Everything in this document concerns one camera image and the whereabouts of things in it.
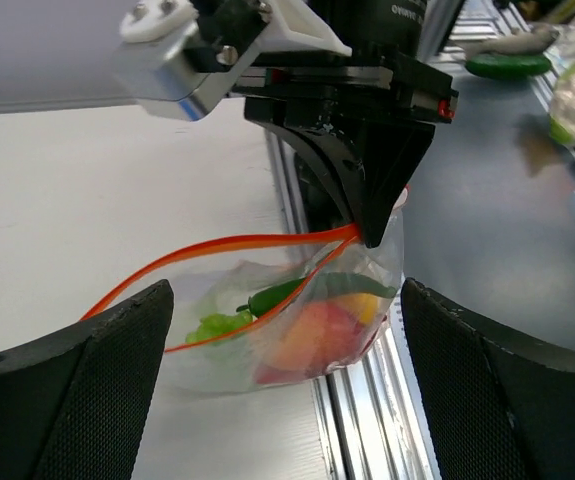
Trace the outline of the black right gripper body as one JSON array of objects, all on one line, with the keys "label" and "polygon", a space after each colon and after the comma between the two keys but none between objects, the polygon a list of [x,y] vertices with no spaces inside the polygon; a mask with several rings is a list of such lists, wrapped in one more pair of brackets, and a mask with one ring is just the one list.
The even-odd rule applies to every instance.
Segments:
[{"label": "black right gripper body", "polygon": [[337,118],[360,123],[450,123],[459,92],[452,77],[394,48],[253,54],[231,68],[231,91],[249,118],[288,129],[319,129]]}]

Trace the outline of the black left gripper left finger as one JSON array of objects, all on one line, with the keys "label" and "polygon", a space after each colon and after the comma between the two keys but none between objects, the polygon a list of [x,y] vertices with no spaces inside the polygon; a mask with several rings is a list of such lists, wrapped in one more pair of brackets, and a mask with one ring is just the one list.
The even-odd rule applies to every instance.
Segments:
[{"label": "black left gripper left finger", "polygon": [[131,477],[173,305],[162,280],[0,352],[0,479]]}]

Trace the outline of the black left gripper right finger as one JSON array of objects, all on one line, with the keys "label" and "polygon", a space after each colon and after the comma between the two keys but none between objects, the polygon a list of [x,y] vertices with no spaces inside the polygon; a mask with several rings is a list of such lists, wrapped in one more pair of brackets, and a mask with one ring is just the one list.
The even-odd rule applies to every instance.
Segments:
[{"label": "black left gripper right finger", "polygon": [[410,351],[444,479],[575,479],[575,351],[408,278]]}]

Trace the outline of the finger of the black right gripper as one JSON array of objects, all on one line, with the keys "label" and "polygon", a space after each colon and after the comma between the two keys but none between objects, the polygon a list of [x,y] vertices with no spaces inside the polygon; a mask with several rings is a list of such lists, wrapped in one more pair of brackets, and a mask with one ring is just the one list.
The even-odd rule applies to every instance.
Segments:
[{"label": "finger of the black right gripper", "polygon": [[367,247],[381,244],[394,204],[425,156],[434,134],[434,125],[417,121],[370,122],[359,130],[359,163],[351,187],[351,208]]},{"label": "finger of the black right gripper", "polygon": [[277,122],[261,125],[291,146],[311,168],[344,219],[365,229],[366,171],[351,129],[338,122],[314,128],[289,127]]}]

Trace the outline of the yellow orange mango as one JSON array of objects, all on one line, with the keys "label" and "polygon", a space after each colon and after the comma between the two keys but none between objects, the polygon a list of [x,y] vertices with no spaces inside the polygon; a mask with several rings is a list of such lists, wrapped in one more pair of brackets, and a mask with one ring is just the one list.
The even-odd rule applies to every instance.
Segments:
[{"label": "yellow orange mango", "polygon": [[341,295],[333,302],[363,325],[370,325],[378,314],[379,298],[369,293]]}]

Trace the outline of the green grape bunch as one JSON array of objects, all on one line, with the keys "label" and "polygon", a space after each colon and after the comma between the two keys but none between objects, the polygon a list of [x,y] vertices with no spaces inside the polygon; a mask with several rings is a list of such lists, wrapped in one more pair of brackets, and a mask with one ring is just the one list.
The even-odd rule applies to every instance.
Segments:
[{"label": "green grape bunch", "polygon": [[254,316],[248,310],[237,312],[234,315],[221,313],[207,315],[199,320],[195,330],[186,335],[185,344],[190,345],[211,340],[251,324],[254,320]]}]

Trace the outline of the green chili pepper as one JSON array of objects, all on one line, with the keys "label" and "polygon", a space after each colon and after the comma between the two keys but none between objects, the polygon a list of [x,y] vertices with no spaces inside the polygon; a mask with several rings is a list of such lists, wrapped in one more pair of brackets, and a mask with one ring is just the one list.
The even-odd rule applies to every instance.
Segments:
[{"label": "green chili pepper", "polygon": [[[261,290],[250,296],[245,304],[238,306],[236,312],[248,311],[260,318],[293,294],[305,280],[305,277],[297,278]],[[358,293],[393,299],[396,291],[394,286],[383,285],[366,275],[348,272],[316,274],[302,290],[311,300],[326,300]]]}]

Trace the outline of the clear zip top bag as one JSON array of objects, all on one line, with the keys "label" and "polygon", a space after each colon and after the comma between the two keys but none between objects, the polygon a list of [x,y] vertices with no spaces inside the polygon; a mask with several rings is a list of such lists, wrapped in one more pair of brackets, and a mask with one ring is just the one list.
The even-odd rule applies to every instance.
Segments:
[{"label": "clear zip top bag", "polygon": [[[394,286],[397,294],[402,283],[406,201],[405,196],[397,199],[384,238],[375,248],[362,242],[354,225],[316,233],[221,237],[180,248],[140,268],[103,296],[91,313],[98,314],[142,287],[166,280],[173,290],[174,306],[159,377],[165,388],[192,396],[217,396],[295,384],[260,385],[255,373],[301,309],[321,301],[307,298],[302,292],[305,285],[319,273],[348,272]],[[254,316],[251,324],[208,341],[185,344],[186,335],[198,327],[202,317],[234,315],[255,293],[303,277],[303,285],[265,315]],[[384,319],[374,341],[394,298],[379,298]]]}]

